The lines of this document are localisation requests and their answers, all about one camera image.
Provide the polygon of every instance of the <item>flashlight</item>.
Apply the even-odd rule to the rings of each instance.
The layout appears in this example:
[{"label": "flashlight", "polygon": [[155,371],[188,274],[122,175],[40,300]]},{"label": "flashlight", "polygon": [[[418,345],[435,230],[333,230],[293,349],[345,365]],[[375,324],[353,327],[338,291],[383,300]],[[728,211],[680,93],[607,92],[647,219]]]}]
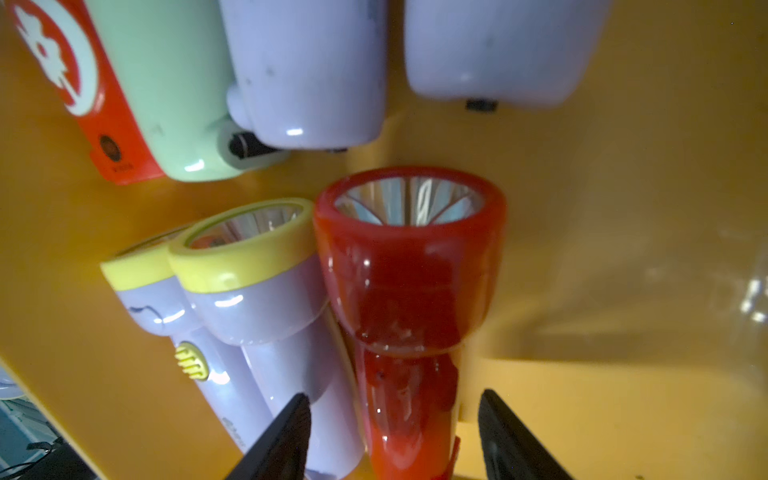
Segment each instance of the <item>flashlight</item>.
[{"label": "flashlight", "polygon": [[491,302],[505,212],[493,184],[443,168],[370,170],[319,196],[320,262],[331,305],[356,339],[380,480],[449,473],[461,345]]},{"label": "flashlight", "polygon": [[232,440],[247,452],[273,416],[243,352],[204,327],[170,269],[167,242],[183,230],[123,250],[103,262],[101,271],[142,329],[170,337],[179,366],[195,380]]},{"label": "flashlight", "polygon": [[406,0],[406,70],[429,98],[555,106],[576,89],[611,0]]},{"label": "flashlight", "polygon": [[375,140],[386,107],[386,3],[221,0],[234,120],[280,148]]},{"label": "flashlight", "polygon": [[83,1],[139,130],[168,177],[223,180],[287,158],[227,113],[234,73],[216,2]]},{"label": "flashlight", "polygon": [[312,202],[269,200],[204,220],[170,242],[187,298],[221,341],[242,347],[274,415],[297,394],[312,410],[306,467],[343,478],[364,452],[351,369],[327,308]]},{"label": "flashlight", "polygon": [[83,130],[101,176],[118,185],[162,177],[83,0],[8,0],[5,9]]}]

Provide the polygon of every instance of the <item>red flashlight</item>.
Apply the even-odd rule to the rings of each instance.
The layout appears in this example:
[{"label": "red flashlight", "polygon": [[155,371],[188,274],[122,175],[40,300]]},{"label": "red flashlight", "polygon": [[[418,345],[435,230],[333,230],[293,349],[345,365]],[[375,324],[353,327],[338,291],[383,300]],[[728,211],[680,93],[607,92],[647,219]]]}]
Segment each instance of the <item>red flashlight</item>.
[{"label": "red flashlight", "polygon": [[323,274],[356,339],[381,480],[441,478],[450,468],[461,345],[488,312],[505,215],[496,186],[444,168],[370,170],[319,196]]}]

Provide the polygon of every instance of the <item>white flower graphic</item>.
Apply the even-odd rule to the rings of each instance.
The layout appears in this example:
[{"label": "white flower graphic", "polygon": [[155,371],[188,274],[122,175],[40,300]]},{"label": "white flower graphic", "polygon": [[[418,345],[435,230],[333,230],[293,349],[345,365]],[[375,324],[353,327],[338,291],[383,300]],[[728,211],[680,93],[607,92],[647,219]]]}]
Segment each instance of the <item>white flower graphic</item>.
[{"label": "white flower graphic", "polygon": [[34,15],[25,12],[18,5],[15,6],[16,16],[21,23],[16,25],[27,46],[32,50],[32,54],[38,59],[43,67],[48,80],[53,82],[59,88],[63,88],[73,99],[78,98],[78,93],[65,77],[68,71],[67,65],[61,60],[61,47],[56,40],[48,38],[43,34],[43,25],[40,19]]}]

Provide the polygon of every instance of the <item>red label panel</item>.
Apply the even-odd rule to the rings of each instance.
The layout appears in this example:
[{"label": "red label panel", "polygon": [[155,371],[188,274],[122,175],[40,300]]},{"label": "red label panel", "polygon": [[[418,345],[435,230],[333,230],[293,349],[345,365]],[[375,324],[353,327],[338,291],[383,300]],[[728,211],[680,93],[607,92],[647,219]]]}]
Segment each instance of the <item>red label panel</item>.
[{"label": "red label panel", "polygon": [[82,0],[8,0],[18,33],[116,184],[162,177],[125,101]]}]

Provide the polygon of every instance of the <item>cable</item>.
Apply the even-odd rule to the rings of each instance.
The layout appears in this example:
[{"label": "cable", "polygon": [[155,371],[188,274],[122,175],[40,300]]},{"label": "cable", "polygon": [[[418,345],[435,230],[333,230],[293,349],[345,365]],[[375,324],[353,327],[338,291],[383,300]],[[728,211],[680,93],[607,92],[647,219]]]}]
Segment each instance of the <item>cable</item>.
[{"label": "cable", "polygon": [[4,477],[0,477],[0,480],[9,480],[10,478],[18,478],[21,475],[25,474],[30,468],[32,468],[33,465],[36,465],[37,462],[26,462],[26,463],[19,463],[18,465],[13,465],[12,467],[4,468],[0,470],[0,473],[7,472],[8,470],[13,470],[14,468],[18,467],[27,467],[22,470],[19,470],[18,472],[10,473]]}]

